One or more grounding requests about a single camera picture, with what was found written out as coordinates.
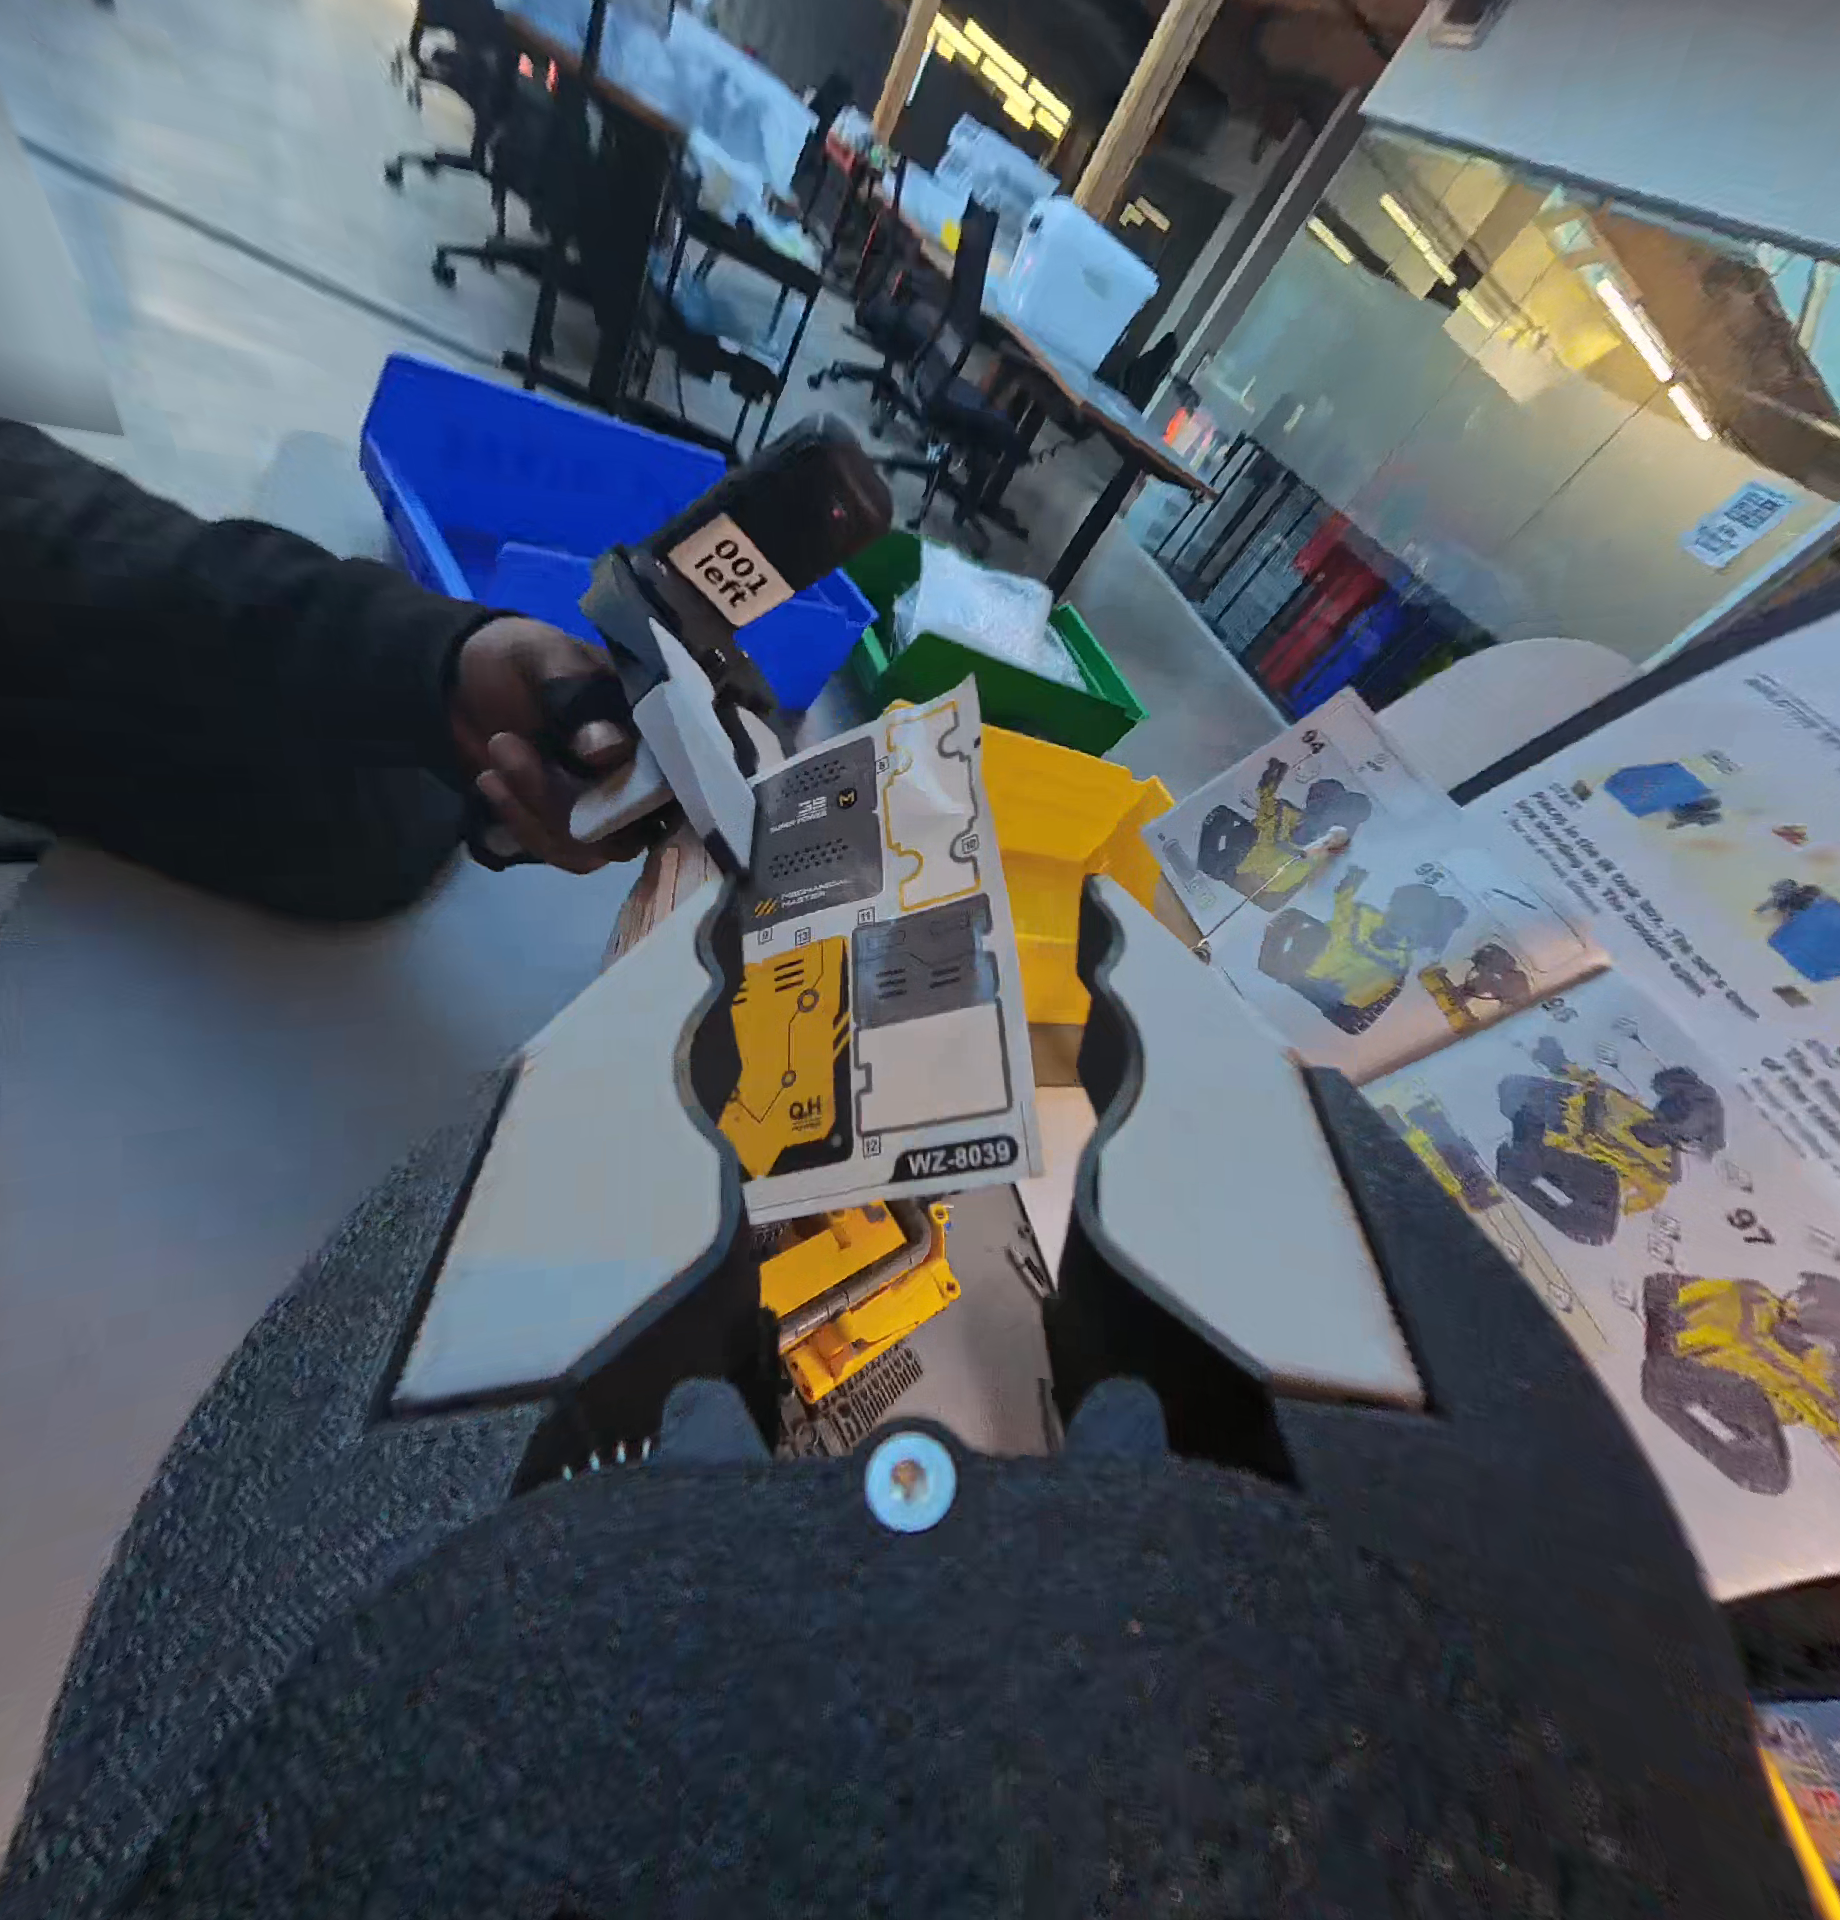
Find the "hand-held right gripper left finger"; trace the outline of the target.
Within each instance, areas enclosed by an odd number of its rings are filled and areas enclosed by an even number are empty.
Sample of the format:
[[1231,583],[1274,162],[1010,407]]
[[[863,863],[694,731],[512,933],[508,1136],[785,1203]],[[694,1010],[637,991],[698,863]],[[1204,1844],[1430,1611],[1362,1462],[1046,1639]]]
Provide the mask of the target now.
[[393,1361],[393,1421],[537,1409],[537,1453],[769,1453],[774,1323],[713,1103],[737,886],[707,882],[524,1050]]

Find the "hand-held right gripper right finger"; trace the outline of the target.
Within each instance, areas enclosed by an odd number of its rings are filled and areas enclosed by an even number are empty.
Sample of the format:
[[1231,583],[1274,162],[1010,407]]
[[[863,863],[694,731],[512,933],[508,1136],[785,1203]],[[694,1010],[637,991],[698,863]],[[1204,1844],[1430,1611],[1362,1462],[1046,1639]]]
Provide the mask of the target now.
[[1068,1227],[1052,1404],[1068,1442],[1126,1387],[1174,1453],[1281,1453],[1291,1404],[1422,1414],[1313,1077],[1149,908],[1088,878]]

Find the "yellow tracked brick robot model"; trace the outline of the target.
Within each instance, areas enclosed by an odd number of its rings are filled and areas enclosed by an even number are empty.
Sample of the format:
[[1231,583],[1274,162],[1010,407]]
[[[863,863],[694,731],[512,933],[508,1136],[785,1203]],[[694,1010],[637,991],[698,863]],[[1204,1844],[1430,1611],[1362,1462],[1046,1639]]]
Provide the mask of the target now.
[[953,1200],[868,1200],[765,1231],[785,1461],[844,1457],[922,1380],[914,1336],[959,1300]]

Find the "white sticker sheet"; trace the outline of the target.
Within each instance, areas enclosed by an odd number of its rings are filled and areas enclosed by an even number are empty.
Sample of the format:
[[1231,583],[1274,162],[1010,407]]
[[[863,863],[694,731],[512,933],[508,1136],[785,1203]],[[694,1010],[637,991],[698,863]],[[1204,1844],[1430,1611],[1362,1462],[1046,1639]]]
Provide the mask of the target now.
[[1038,1169],[973,678],[754,783],[740,938],[718,1130],[754,1227]]

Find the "robot model instruction booklet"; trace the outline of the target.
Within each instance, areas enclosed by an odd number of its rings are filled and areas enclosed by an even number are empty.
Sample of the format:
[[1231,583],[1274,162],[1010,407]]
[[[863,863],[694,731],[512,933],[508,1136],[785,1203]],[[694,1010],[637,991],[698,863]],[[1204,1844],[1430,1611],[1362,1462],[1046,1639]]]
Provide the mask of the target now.
[[1604,914],[1342,691],[1144,827],[1197,957],[1342,1074],[1634,1426],[1710,1587],[1840,1575],[1840,1196]]

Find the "wooden background desk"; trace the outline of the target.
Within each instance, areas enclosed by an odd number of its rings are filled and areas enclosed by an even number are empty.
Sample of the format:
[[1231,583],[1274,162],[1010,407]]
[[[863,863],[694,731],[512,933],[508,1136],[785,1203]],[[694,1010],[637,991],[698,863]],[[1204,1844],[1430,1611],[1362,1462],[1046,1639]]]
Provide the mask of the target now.
[[983,295],[980,336],[997,350],[1001,377],[1010,377],[1010,385],[1025,392],[1010,443],[991,465],[983,490],[977,494],[977,515],[983,521],[1006,521],[1006,488],[1030,463],[1032,446],[1052,417],[1066,417],[1068,423],[1104,437],[1118,458],[1116,474],[1100,488],[1046,577],[1053,600],[1068,599],[1080,568],[1093,555],[1105,528],[1126,506],[1136,481],[1154,478],[1190,494],[1193,499],[1216,497],[1216,488],[1185,458],[1178,458],[1154,421],[1073,358],[1048,347],[1030,330],[1006,318],[997,304],[997,293]]
[[[669,434],[740,463],[769,437],[791,362],[807,336],[822,276],[785,225],[732,223],[703,203],[689,133],[661,107],[604,75],[599,40],[622,6],[591,4],[578,45],[524,11],[501,11],[518,51],[554,73],[552,130],[542,153],[544,237],[534,318],[499,368],[530,392]],[[728,260],[777,288],[777,304],[800,302],[782,347],[692,321],[681,302],[689,250]],[[740,416],[716,434],[678,404],[661,407],[648,385],[657,358],[672,382],[724,382]]]

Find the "black background office chair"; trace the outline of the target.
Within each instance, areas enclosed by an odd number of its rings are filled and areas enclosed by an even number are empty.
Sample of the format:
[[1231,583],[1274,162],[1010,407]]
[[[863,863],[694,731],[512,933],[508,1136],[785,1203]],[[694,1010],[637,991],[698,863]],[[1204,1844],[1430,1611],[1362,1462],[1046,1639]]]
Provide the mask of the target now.
[[888,475],[919,475],[922,497],[907,517],[919,530],[940,490],[953,497],[953,523],[973,542],[976,559],[991,555],[997,508],[983,494],[1006,458],[1016,452],[1013,417],[970,375],[983,313],[983,279],[999,232],[999,215],[973,197],[961,206],[953,267],[940,298],[922,288],[925,260],[914,232],[893,212],[881,219],[886,243],[860,271],[855,336],[875,347],[878,362],[832,361],[810,371],[810,391],[860,385],[871,399],[871,434],[884,437],[903,417],[919,439],[919,453],[884,460]]
[[425,177],[466,174],[481,180],[492,203],[492,236],[481,243],[438,243],[428,276],[453,291],[457,265],[485,271],[544,267],[548,215],[542,212],[548,172],[552,95],[524,75],[524,51],[495,4],[414,4],[406,45],[395,49],[393,78],[409,101],[424,105],[425,89],[453,95],[470,112],[462,151],[406,151],[382,164],[390,189],[406,185],[406,172]]

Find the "clear bubble wrap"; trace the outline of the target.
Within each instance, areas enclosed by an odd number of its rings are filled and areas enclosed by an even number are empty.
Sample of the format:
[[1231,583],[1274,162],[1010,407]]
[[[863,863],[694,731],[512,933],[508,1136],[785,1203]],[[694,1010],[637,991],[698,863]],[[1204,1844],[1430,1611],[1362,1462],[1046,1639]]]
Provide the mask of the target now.
[[983,568],[953,546],[922,539],[916,580],[888,611],[888,654],[938,636],[1030,678],[1083,689],[1061,632],[1052,624],[1053,593],[1021,574]]

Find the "green storage bin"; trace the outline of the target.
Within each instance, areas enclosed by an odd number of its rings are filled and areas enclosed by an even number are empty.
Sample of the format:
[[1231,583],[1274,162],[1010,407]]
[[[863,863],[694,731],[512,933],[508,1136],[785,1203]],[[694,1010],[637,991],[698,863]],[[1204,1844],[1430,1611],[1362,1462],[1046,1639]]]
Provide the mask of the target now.
[[1088,756],[1109,756],[1149,720],[1140,691],[1068,600],[1052,607],[1046,669],[932,632],[899,641],[894,605],[919,583],[919,574],[922,539],[903,530],[844,568],[846,583],[871,607],[871,621],[846,654],[846,674],[868,712],[894,700],[922,703],[973,678],[980,689],[980,712],[993,727]]

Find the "blue storage bin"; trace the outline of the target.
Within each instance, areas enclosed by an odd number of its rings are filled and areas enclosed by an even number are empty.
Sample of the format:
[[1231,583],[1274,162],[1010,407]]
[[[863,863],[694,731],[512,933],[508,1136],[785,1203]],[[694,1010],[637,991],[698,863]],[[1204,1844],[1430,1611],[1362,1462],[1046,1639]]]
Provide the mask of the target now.
[[790,712],[812,703],[846,662],[875,611],[842,568],[782,590],[769,548],[750,548],[733,577],[733,538],[757,517],[733,508],[733,528],[703,542],[707,586],[761,586],[750,621],[718,624],[700,599],[641,568],[599,624],[588,616],[596,564],[614,546],[667,546],[667,521],[692,513],[728,474],[700,446],[568,404],[499,387],[443,362],[390,354],[365,408],[358,463],[409,574],[453,600],[524,612],[581,641],[611,641],[624,600],[700,672],[718,678],[737,646]]

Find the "yellow plastic storage bin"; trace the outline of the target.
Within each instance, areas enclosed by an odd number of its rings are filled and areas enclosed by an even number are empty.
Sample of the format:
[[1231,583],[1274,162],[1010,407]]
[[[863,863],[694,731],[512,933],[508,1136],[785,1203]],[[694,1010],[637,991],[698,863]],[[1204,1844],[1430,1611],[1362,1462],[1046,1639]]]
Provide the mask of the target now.
[[1083,882],[1105,876],[1144,908],[1169,898],[1144,828],[1174,810],[1174,792],[1109,758],[997,727],[983,727],[980,775],[1010,898],[1025,1022],[1080,1026],[1089,1006],[1074,963]]

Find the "white plastic container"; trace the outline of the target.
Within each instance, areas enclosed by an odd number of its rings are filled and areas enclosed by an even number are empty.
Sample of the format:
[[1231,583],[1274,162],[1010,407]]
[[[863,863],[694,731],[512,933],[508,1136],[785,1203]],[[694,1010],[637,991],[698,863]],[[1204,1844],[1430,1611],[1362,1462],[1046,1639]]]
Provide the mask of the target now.
[[1030,206],[1010,265],[991,282],[991,307],[1057,361],[1100,375],[1154,293],[1154,267],[1078,203],[1048,195]]

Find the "stacked red blue bins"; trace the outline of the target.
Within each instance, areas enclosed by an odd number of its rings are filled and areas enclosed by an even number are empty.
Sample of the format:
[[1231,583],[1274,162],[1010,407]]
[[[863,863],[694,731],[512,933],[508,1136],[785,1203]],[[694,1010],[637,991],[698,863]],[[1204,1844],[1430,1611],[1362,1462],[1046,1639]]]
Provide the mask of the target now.
[[1382,709],[1484,643],[1418,574],[1329,513],[1291,552],[1291,590],[1239,662],[1286,720],[1305,720],[1347,689]]

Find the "blue printed cardboard box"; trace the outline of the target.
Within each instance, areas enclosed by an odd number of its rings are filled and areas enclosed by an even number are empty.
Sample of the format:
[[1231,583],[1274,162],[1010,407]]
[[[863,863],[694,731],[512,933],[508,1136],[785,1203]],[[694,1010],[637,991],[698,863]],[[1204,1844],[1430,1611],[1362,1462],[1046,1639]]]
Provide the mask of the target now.
[[1758,1735],[1840,1895],[1840,1697],[1765,1697]]

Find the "white paper notice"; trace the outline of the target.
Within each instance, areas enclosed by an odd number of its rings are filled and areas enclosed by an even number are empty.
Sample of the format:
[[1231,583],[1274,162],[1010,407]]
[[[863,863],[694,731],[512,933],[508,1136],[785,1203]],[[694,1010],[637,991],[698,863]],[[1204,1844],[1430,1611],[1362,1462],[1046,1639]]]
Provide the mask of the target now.
[[1751,478],[1710,508],[1686,534],[1678,538],[1681,555],[1725,574],[1740,555],[1779,530],[1798,497],[1766,478]]

